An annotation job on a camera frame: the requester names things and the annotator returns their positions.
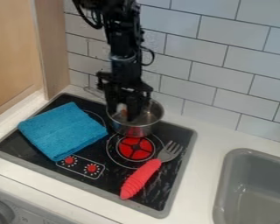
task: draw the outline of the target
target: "blue towel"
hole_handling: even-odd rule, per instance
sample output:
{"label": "blue towel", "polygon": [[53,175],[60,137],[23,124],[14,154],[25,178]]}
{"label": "blue towel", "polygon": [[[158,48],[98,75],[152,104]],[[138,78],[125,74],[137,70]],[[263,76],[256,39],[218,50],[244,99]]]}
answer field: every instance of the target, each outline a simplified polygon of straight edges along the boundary
{"label": "blue towel", "polygon": [[60,161],[108,134],[74,102],[21,122],[18,129],[52,161]]}

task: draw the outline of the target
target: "red knob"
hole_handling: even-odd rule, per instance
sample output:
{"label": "red knob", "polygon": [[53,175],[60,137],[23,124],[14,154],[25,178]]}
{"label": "red knob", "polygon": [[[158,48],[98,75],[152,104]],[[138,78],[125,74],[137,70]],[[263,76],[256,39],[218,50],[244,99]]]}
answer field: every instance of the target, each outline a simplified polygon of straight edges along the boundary
{"label": "red knob", "polygon": [[67,165],[72,165],[72,164],[74,163],[74,158],[73,158],[73,157],[67,157],[67,158],[65,159],[65,163],[66,163]]}
{"label": "red knob", "polygon": [[88,165],[88,168],[87,168],[88,172],[96,172],[96,170],[97,170],[96,165],[94,165],[94,164],[89,164]]}

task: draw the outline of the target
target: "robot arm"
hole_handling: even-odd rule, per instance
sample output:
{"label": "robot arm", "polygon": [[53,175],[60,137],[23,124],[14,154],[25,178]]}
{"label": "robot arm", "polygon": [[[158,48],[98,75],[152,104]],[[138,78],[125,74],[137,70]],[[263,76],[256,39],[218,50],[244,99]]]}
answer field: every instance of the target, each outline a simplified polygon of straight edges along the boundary
{"label": "robot arm", "polygon": [[[116,113],[121,103],[127,107],[127,120],[135,120],[148,105],[153,88],[141,80],[144,31],[140,25],[140,6],[136,0],[73,0],[77,11],[93,28],[104,28],[110,45],[111,73],[98,72],[98,88],[105,93],[108,112]],[[91,13],[91,20],[83,10]]]}

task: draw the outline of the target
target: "silver pot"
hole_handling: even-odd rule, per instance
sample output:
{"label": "silver pot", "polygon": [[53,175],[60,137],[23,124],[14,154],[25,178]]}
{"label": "silver pot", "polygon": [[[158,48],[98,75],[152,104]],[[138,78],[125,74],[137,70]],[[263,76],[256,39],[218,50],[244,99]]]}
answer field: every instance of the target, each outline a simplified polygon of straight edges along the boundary
{"label": "silver pot", "polygon": [[107,110],[107,115],[114,131],[118,134],[126,137],[147,137],[162,119],[164,108],[159,102],[150,100],[149,105],[133,122],[128,122],[127,117],[121,111],[110,115]]}

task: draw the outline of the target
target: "white countertop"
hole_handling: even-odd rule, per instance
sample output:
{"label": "white countertop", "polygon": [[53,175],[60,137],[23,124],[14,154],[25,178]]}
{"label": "white countertop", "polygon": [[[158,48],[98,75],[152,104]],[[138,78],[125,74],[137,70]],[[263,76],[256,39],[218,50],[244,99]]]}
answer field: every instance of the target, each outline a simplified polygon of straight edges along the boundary
{"label": "white countertop", "polygon": [[[100,100],[79,87],[70,86],[65,91],[95,101]],[[0,138],[46,103],[43,95],[37,92],[6,111],[0,116]],[[0,187],[22,200],[29,200],[75,223],[109,223],[100,217],[103,216],[129,224],[214,224],[212,210],[225,155],[237,148],[250,148],[280,157],[280,143],[277,142],[189,117],[167,113],[164,120],[194,129],[198,133],[172,210],[165,219],[152,218],[1,158]]]}

